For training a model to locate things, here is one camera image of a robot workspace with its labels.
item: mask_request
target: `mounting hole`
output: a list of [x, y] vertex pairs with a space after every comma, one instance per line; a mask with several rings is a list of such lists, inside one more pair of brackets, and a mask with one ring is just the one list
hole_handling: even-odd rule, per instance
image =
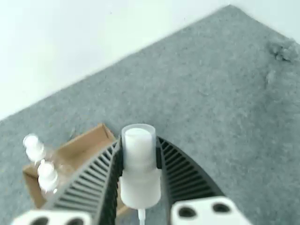
[[33, 221], [30, 225], [46, 225], [48, 223], [47, 217], [40, 217]]
[[83, 225], [83, 220], [80, 218], [71, 219], [67, 225]]
[[230, 208], [223, 203], [214, 204], [213, 209], [215, 212], [229, 212], [230, 211]]
[[191, 217], [196, 216], [195, 210], [193, 210], [192, 208], [187, 207], [187, 206], [180, 208], [178, 211], [178, 214], [180, 217], [183, 217], [183, 218], [191, 218]]

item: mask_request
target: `clear plastic bottle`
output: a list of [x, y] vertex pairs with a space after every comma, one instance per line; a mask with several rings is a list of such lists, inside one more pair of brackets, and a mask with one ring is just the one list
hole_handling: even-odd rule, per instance
[[41, 163], [51, 162], [54, 164], [55, 169], [64, 174], [64, 176], [70, 176], [74, 169], [68, 165], [59, 155], [52, 149], [45, 146], [35, 134], [29, 134], [24, 137], [23, 145], [26, 148], [26, 154], [35, 167], [38, 168]]
[[66, 182], [66, 177], [63, 174], [59, 174], [51, 162], [42, 163], [38, 169], [38, 184], [41, 188], [42, 196], [48, 200], [51, 198]]

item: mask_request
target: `gray carpet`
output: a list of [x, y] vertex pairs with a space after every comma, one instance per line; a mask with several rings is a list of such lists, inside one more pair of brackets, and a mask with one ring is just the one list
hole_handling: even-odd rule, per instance
[[[300, 66], [270, 54], [274, 37], [281, 38], [226, 7], [1, 121], [2, 223], [32, 207], [21, 175], [26, 134], [58, 146], [73, 128], [105, 122], [117, 135], [146, 122], [192, 156], [255, 225], [299, 224]], [[162, 203], [146, 222], [165, 224]]]

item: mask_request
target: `cardboard box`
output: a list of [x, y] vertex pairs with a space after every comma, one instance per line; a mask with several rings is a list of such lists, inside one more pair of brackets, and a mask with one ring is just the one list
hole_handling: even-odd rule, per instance
[[[62, 145], [57, 151], [68, 164], [77, 169], [83, 165], [86, 160], [98, 153], [99, 149], [109, 145], [115, 140], [111, 131], [104, 124], [99, 124], [87, 133]], [[38, 174], [33, 165], [27, 165], [23, 168], [23, 177], [35, 206], [41, 208], [45, 203], [45, 199], [41, 195], [41, 190], [38, 185]], [[120, 195], [117, 202], [117, 216], [119, 216], [125, 213], [128, 208], [122, 203]]]

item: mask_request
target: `spray pump cap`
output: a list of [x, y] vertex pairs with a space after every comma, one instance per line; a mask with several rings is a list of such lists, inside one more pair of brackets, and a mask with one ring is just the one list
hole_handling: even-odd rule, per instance
[[59, 184], [57, 171], [54, 165], [50, 162], [42, 163], [38, 169], [38, 183], [42, 190], [52, 191], [57, 188]]
[[26, 155], [31, 162], [37, 162], [45, 158], [46, 152], [44, 145], [35, 134], [29, 134], [24, 137], [23, 145], [26, 148]]

